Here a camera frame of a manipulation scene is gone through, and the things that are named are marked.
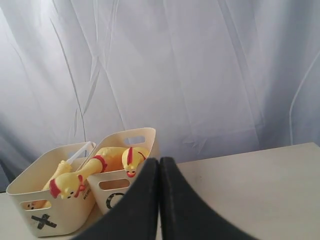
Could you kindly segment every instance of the table surface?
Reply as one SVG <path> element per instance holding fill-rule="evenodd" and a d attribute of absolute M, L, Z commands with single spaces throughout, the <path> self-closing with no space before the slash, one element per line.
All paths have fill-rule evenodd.
<path fill-rule="evenodd" d="M 185 162 L 178 167 L 209 206 L 252 236 L 319 239 L 320 147 L 314 143 Z M 5 193 L 0 194 L 0 206 L 1 239 L 38 239 Z M 46 239 L 70 239 L 101 216 L 95 206 L 81 229 Z"/>

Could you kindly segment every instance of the storage bin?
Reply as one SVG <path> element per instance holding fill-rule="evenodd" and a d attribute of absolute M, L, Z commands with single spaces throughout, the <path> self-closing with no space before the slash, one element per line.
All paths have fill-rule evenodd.
<path fill-rule="evenodd" d="M 130 142 L 138 139 L 140 139 L 139 143 L 130 144 Z M 97 151 L 103 147 L 143 147 L 149 150 L 149 156 L 146 156 L 146 158 L 157 158 L 159 156 L 156 130 L 149 127 L 120 131 L 107 136 L 93 150 L 87 161 L 94 157 Z M 96 173 L 87 178 L 96 203 L 103 214 L 107 213 L 112 207 L 114 207 L 125 194 L 130 185 L 139 175 L 143 165 L 144 163 L 139 164 L 134 177 L 128 177 L 126 171 L 122 169 L 111 172 Z M 117 187 L 108 187 L 109 189 L 106 189 L 105 187 L 102 187 L 103 185 L 116 185 Z"/>
<path fill-rule="evenodd" d="M 50 190 L 41 191 L 43 186 L 52 177 L 62 160 L 69 159 L 86 143 L 77 143 L 52 149 L 22 172 L 6 189 L 12 198 L 25 224 L 36 237 L 57 236 L 72 233 L 79 229 L 87 220 L 95 198 L 86 181 L 85 190 L 75 198 L 53 198 Z M 90 154 L 96 144 L 87 150 Z M 87 157 L 79 157 L 71 164 L 72 172 L 81 168 Z M 31 202 L 47 200 L 50 207 L 26 210 L 24 207 Z"/>

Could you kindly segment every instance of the white curtain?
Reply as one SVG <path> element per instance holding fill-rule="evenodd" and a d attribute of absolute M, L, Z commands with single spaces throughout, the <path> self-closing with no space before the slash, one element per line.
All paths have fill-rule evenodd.
<path fill-rule="evenodd" d="M 0 8 L 0 161 L 14 175 L 52 148 L 140 127 L 178 162 L 320 144 L 318 0 Z"/>

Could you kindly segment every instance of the basket handle hole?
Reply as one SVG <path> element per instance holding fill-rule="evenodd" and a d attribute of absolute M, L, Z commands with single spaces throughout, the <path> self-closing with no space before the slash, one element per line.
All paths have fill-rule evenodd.
<path fill-rule="evenodd" d="M 133 136 L 133 137 L 127 137 L 123 140 L 123 142 L 126 145 L 132 145 L 132 144 L 142 144 L 146 141 L 145 136 Z"/>
<path fill-rule="evenodd" d="M 20 203 L 23 210 L 26 211 L 33 211 L 37 209 L 49 209 L 51 208 L 51 202 L 48 200 L 34 200 L 34 201 L 24 201 Z"/>
<path fill-rule="evenodd" d="M 129 187 L 130 182 L 128 179 L 118 179 L 111 181 L 101 181 L 99 182 L 99 187 L 102 190 L 111 190 L 111 189 L 121 189 Z"/>

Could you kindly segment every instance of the red comb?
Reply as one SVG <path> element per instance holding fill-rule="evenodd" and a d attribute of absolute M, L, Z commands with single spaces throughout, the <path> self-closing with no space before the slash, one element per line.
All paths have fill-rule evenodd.
<path fill-rule="evenodd" d="M 132 158 L 133 158 L 133 154 L 132 154 L 132 146 L 129 148 L 129 152 L 128 152 L 128 157 L 126 158 L 126 164 L 131 164 L 132 163 Z"/>
<path fill-rule="evenodd" d="M 61 193 L 60 189 L 56 185 L 56 180 L 52 179 L 49 183 L 49 188 L 50 188 L 50 194 L 52 197 L 55 199 L 58 197 L 58 195 Z"/>

